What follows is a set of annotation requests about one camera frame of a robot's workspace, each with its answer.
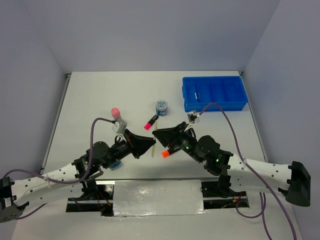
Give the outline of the orange black highlighter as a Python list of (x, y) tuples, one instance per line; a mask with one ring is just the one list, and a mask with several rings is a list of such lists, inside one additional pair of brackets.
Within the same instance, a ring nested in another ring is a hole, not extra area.
[(167, 157), (169, 157), (170, 155), (172, 155), (174, 153), (175, 153), (175, 149), (173, 149), (173, 148), (172, 149), (168, 149), (168, 150), (162, 152), (162, 157), (163, 158), (167, 158)]

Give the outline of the yellow gel pen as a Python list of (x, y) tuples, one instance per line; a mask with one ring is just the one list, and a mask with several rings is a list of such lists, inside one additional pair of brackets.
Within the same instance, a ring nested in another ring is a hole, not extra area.
[[(156, 131), (157, 129), (158, 129), (158, 120), (156, 120), (155, 123), (154, 123), (154, 131)], [(156, 148), (156, 144), (154, 144), (154, 145), (152, 146), (152, 149), (151, 149), (151, 158), (154, 158), (154, 156), (155, 156), (155, 148)]]

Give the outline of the pink black highlighter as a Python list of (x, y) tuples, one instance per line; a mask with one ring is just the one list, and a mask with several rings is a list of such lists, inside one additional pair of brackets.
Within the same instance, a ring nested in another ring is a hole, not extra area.
[(158, 120), (159, 116), (157, 114), (155, 114), (144, 126), (145, 130), (149, 130), (152, 125)]

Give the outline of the blue patterned round jar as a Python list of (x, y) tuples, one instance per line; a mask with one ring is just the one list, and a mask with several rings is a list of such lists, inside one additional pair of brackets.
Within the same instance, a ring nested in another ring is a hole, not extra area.
[(158, 100), (155, 103), (155, 112), (158, 116), (164, 117), (168, 112), (168, 103), (165, 100)]

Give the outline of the blue labelled tub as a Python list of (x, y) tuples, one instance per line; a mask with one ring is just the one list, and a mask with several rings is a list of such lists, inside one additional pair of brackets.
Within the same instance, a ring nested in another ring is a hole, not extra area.
[(121, 161), (117, 161), (116, 163), (111, 165), (109, 168), (113, 170), (113, 169), (117, 168), (121, 163), (122, 163)]

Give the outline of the pink capped eraser bottle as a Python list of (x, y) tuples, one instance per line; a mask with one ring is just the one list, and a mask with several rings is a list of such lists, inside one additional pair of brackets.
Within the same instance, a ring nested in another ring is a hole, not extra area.
[(112, 117), (116, 120), (116, 119), (119, 119), (121, 118), (121, 112), (118, 108), (114, 107), (111, 109), (111, 115)]

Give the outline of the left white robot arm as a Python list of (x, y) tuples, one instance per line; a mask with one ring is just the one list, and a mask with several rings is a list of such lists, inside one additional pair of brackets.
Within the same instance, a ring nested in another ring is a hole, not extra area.
[(23, 180), (12, 180), (6, 174), (0, 180), (0, 221), (25, 218), (24, 211), (39, 210), (63, 198), (91, 200), (99, 194), (96, 178), (128, 155), (139, 159), (156, 141), (151, 137), (124, 131), (112, 146), (103, 141), (91, 142), (86, 154), (47, 174), (32, 173)]

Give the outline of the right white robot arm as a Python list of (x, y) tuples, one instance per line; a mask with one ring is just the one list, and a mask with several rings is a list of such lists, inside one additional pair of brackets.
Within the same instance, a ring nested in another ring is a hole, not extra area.
[(301, 162), (274, 164), (241, 159), (238, 154), (221, 149), (209, 135), (196, 139), (185, 122), (152, 134), (164, 147), (177, 147), (217, 176), (217, 190), (223, 196), (232, 192), (274, 192), (292, 205), (311, 205), (311, 175)]

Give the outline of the silver foil plate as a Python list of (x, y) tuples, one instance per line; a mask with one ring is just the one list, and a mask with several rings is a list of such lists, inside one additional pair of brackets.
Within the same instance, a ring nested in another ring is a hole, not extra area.
[(113, 214), (117, 217), (203, 214), (201, 181), (152, 180), (116, 182)]

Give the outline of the blue divided plastic bin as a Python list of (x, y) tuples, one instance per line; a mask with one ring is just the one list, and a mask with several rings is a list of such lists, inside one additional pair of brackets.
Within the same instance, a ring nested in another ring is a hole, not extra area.
[(209, 103), (218, 104), (224, 111), (241, 111), (249, 102), (240, 76), (185, 76), (182, 95), (186, 112), (201, 112)]

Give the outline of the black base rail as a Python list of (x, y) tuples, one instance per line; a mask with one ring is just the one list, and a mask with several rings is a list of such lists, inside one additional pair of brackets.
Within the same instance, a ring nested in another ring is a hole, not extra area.
[(221, 193), (216, 180), (98, 181), (97, 189), (91, 198), (68, 199), (65, 211), (103, 217), (153, 217), (249, 207), (246, 192)]

